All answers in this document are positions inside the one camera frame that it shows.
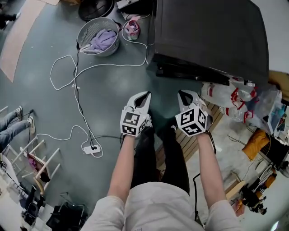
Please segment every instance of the cardboard sheet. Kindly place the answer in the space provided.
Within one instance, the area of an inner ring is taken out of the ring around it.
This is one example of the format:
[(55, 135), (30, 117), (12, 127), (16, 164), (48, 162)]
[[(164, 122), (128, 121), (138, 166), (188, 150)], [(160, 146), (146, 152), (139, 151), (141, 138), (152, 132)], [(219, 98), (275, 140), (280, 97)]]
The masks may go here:
[(9, 31), (0, 57), (0, 68), (7, 78), (13, 82), (17, 62), (29, 31), (45, 6), (45, 2), (26, 0), (21, 8), (21, 15)]

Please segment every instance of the jeans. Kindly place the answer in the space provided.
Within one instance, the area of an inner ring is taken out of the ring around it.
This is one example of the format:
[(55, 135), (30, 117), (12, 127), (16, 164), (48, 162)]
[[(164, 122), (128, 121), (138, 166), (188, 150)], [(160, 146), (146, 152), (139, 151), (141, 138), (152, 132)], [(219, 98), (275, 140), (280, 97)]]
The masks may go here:
[[(134, 173), (131, 189), (137, 185), (158, 180), (154, 150), (154, 128), (146, 127), (140, 135), (134, 157)], [(173, 128), (163, 131), (163, 148), (166, 170), (161, 182), (174, 185), (190, 194), (189, 176), (180, 144)]]
[(16, 111), (13, 111), (0, 120), (0, 152), (10, 144), (14, 136), (29, 127), (29, 122), (27, 120), (23, 120), (8, 127), (15, 118), (17, 118), (17, 113)]

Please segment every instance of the white laundry basket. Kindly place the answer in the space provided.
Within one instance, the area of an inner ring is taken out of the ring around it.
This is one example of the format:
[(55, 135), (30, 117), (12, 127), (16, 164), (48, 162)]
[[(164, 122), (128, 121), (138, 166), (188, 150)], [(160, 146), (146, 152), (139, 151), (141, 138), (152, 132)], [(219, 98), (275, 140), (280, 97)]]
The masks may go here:
[(84, 54), (105, 57), (105, 56), (112, 55), (114, 52), (116, 52), (120, 43), (120, 39), (118, 36), (119, 28), (117, 24), (112, 19), (109, 19), (109, 18), (95, 18), (89, 21), (88, 23), (86, 23), (81, 28), (77, 36), (77, 42), (80, 48), (84, 47), (87, 44), (90, 44), (91, 40), (96, 36), (96, 34), (103, 29), (113, 30), (117, 33), (117, 36), (114, 42), (112, 43), (112, 45), (109, 48), (107, 48), (105, 51), (102, 51), (97, 54), (95, 53), (94, 54), (84, 53)]

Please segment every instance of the gray floor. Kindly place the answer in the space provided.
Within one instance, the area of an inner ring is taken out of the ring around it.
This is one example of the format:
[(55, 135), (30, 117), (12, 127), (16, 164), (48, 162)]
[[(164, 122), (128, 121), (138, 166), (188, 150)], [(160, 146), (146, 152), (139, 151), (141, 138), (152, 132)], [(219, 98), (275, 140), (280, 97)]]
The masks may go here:
[[(22, 105), (24, 113), (34, 109), (37, 133), (50, 134), (65, 139), (71, 127), (80, 125), (87, 130), (77, 109), (72, 87), (56, 91), (49, 80), (49, 72), (55, 59), (72, 55), (76, 57), (76, 38), (84, 22), (78, 17), (77, 6), (60, 2), (57, 6), (46, 5), (35, 21), (23, 46), (14, 82), (11, 83), (0, 71), (0, 108), (8, 105), (13, 110)], [(117, 13), (108, 16), (124, 23)], [(140, 42), (146, 43), (149, 18), (140, 22)], [(79, 55), (79, 70), (94, 64), (141, 64), (145, 50), (141, 45), (131, 44), (121, 38), (116, 54), (107, 58)], [(56, 64), (52, 79), (60, 87), (73, 78), (74, 66), (67, 58)], [(164, 117), (179, 112), (177, 91), (199, 91), (201, 83), (189, 80), (157, 78), (142, 67), (97, 67), (84, 72), (78, 78), (80, 103), (87, 121), (97, 135), (120, 135), (121, 110), (128, 99), (141, 91), (151, 91), (151, 109)], [(76, 129), (69, 141), (56, 141), (48, 137), (46, 146), (37, 154), (51, 155), (57, 148), (61, 154), (56, 158), (61, 169), (47, 189), (46, 199), (50, 205), (59, 202), (59, 193), (69, 192), (75, 203), (85, 203), (90, 210), (96, 201), (105, 196), (118, 153), (119, 140), (100, 139), (104, 155), (100, 159), (83, 155), (80, 148), (86, 139), (83, 131)], [(12, 143), (18, 150), (25, 146), (28, 132), (23, 132)]]

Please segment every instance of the wooden pallet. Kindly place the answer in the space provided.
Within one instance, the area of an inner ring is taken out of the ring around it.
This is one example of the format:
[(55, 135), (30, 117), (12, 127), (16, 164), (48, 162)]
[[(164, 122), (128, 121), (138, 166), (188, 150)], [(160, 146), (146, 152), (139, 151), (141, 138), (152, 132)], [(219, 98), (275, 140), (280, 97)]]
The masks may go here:
[[(215, 104), (206, 102), (207, 107), (209, 110), (212, 111), (213, 115), (213, 124), (210, 127), (209, 131), (212, 132), (216, 125), (221, 120), (223, 114), (220, 112), (219, 107)], [(192, 155), (198, 150), (198, 143), (195, 136), (187, 137), (183, 132), (181, 132), (180, 129), (177, 129), (176, 131), (176, 138), (178, 143), (181, 145), (184, 158), (186, 162), (192, 157)], [(163, 145), (161, 145), (158, 150), (156, 151), (156, 158), (157, 158), (157, 168), (159, 170), (164, 170), (166, 168), (165, 165), (165, 155), (164, 155), (164, 149)]]

